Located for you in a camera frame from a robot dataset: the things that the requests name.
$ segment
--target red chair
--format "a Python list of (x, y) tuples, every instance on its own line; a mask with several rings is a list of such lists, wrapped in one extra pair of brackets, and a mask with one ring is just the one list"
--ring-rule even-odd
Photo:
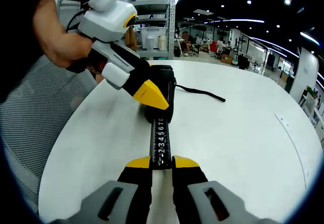
[(211, 52), (214, 52), (214, 53), (216, 53), (217, 52), (217, 47), (216, 47), (216, 43), (217, 43), (217, 41), (213, 41), (211, 44), (210, 44), (210, 51)]
[(216, 52), (217, 52), (217, 42), (213, 41), (210, 45), (209, 45), (209, 55), (211, 57), (215, 57), (216, 58)]

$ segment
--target white round table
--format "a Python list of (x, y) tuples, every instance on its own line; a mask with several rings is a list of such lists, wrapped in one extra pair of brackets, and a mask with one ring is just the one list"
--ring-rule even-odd
[[(179, 85), (226, 98), (221, 103), (176, 89), (169, 125), (172, 155), (198, 162), (209, 181), (242, 198), (253, 215), (288, 218), (307, 190), (294, 145), (275, 113), (290, 124), (302, 146), (310, 181), (322, 160), (316, 131), (293, 98), (271, 79), (233, 67), (180, 60), (152, 64), (171, 65)], [(151, 125), (139, 108), (127, 92), (106, 81), (88, 95), (46, 163), (38, 200), (44, 222), (72, 216), (83, 198), (117, 180), (128, 162), (149, 155)], [(166, 210), (172, 203), (170, 182), (170, 174), (153, 176), (148, 223), (159, 222), (154, 220), (157, 209), (168, 213), (164, 223), (178, 222), (172, 205)]]

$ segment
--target black cable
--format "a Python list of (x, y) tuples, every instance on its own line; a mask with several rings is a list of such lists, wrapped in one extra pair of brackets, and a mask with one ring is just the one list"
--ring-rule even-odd
[(183, 90), (187, 91), (187, 92), (191, 92), (191, 93), (196, 93), (196, 94), (205, 94), (205, 95), (209, 95), (211, 97), (214, 97), (217, 100), (220, 100), (222, 102), (225, 102), (226, 100), (220, 96), (216, 96), (213, 93), (210, 93), (208, 91), (201, 91), (201, 90), (197, 90), (197, 89), (193, 89), (193, 88), (187, 88), (184, 86), (180, 86), (180, 85), (176, 85), (177, 87), (182, 88)]
[(72, 21), (77, 17), (77, 16), (79, 16), (79, 15), (81, 15), (81, 14), (84, 14), (86, 12), (86, 10), (80, 10), (80, 11), (78, 11), (73, 17), (72, 17), (72, 19), (70, 19), (70, 21), (69, 21), (69, 23), (67, 24), (67, 26), (66, 26), (66, 32), (68, 32), (70, 29), (69, 29), (69, 27), (70, 27), (70, 25), (71, 25), (71, 23), (72, 23)]

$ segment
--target potted plant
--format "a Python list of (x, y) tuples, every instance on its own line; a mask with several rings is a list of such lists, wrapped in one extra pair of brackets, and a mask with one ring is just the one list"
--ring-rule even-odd
[(313, 90), (310, 86), (307, 86), (307, 87), (306, 87), (306, 91), (309, 92), (309, 94), (310, 94), (314, 99), (316, 99), (316, 94), (315, 94), (314, 90)]

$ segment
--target black strap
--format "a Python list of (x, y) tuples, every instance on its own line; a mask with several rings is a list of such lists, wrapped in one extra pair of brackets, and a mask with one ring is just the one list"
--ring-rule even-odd
[(176, 86), (184, 89), (187, 92), (196, 93), (196, 94), (205, 94), (205, 95), (209, 95), (211, 97), (214, 97), (215, 99), (220, 100), (222, 102), (225, 102), (226, 101), (224, 98), (222, 98), (220, 96), (216, 96), (213, 93), (210, 93), (208, 91), (201, 91), (201, 90), (197, 90), (197, 89), (193, 89), (193, 88), (187, 88), (187, 87), (180, 86), (180, 85), (176, 85)]

